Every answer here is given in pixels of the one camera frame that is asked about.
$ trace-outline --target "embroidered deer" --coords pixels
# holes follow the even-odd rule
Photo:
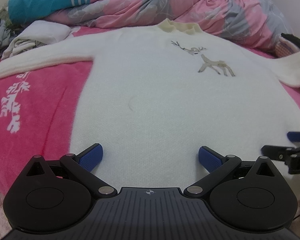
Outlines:
[[[186,48],[182,48],[180,46],[179,42],[173,42],[173,41],[171,41],[171,42],[172,42],[173,45],[179,47],[180,49],[188,52],[191,55],[196,55],[196,54],[199,54],[202,50],[207,50],[204,47],[186,49]],[[203,59],[204,63],[202,64],[202,67],[199,69],[198,73],[203,72],[207,67],[209,67],[209,68],[212,68],[219,75],[221,75],[221,73],[216,68],[213,67],[213,66],[216,66],[216,67],[219,67],[219,68],[222,69],[223,74],[225,76],[228,76],[226,70],[229,71],[229,73],[231,74],[231,76],[233,76],[233,77],[235,76],[234,73],[233,73],[233,71],[232,71],[232,69],[227,65],[226,62],[224,62],[222,60],[212,61],[212,60],[208,59],[203,53],[201,53],[201,58]]]

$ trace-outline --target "silver screw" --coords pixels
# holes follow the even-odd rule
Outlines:
[[[114,192],[114,188],[113,187],[109,187],[109,186],[104,186],[99,188],[99,193],[103,194],[103,195],[109,195],[111,193]]]
[[[203,191],[203,189],[199,186],[190,186],[187,188],[187,191],[192,194],[199,194]]]

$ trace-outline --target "ribbed black surface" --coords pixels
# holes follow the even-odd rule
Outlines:
[[[282,229],[251,234],[234,230],[213,217],[205,203],[182,196],[177,188],[123,188],[100,199],[79,224],[63,232],[29,235],[10,232],[4,240],[297,240]]]

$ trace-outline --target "blue textured pad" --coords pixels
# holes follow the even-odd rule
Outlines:
[[[202,147],[199,149],[199,162],[210,173],[222,165],[222,162],[218,157]]]
[[[103,157],[103,149],[101,144],[93,148],[91,151],[82,156],[79,160],[79,165],[91,172],[97,166]]]
[[[300,132],[288,132],[287,137],[291,142],[300,142]]]

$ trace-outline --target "white sweater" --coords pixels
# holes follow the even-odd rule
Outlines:
[[[300,110],[278,81],[300,85],[300,53],[265,59],[197,24],[165,20],[65,40],[4,60],[0,77],[82,60],[94,64],[70,150],[101,143],[94,173],[117,189],[184,189],[207,173],[202,145],[253,161],[263,145],[292,145],[286,133],[300,130]],[[300,196],[300,175],[276,164]]]

